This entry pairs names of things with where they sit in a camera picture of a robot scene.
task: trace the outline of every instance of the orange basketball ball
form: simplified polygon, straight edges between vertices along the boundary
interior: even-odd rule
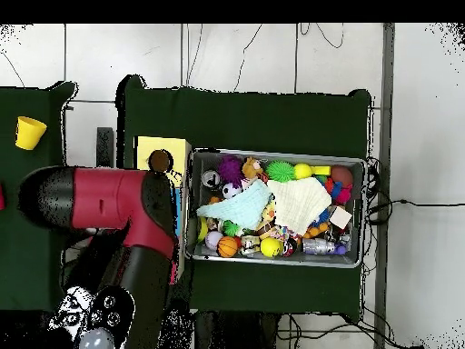
[[[218,243],[218,253],[221,257],[232,257],[237,253],[237,242],[234,238],[226,236]]]

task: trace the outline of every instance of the green spiky ball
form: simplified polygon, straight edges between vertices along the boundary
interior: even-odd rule
[[[273,181],[289,182],[295,179],[294,167],[284,161],[272,161],[266,168],[266,174]]]
[[[224,221],[223,224],[223,231],[226,235],[230,237],[234,237],[236,233],[239,231],[240,226],[238,224],[234,224],[231,221]]]

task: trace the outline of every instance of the plastic bottle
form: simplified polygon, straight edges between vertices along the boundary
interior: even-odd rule
[[[303,238],[302,245],[306,254],[345,254],[347,251],[343,244],[335,244],[321,238]]]

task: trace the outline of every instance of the white cloth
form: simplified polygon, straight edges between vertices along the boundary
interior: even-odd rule
[[[313,177],[285,183],[270,179],[267,185],[275,197],[275,223],[300,235],[331,204],[331,196]]]

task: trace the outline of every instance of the light blue cloth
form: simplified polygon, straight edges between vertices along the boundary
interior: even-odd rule
[[[268,186],[258,179],[233,198],[199,207],[197,215],[230,220],[240,227],[255,230],[262,220],[262,211],[268,204],[271,193]]]

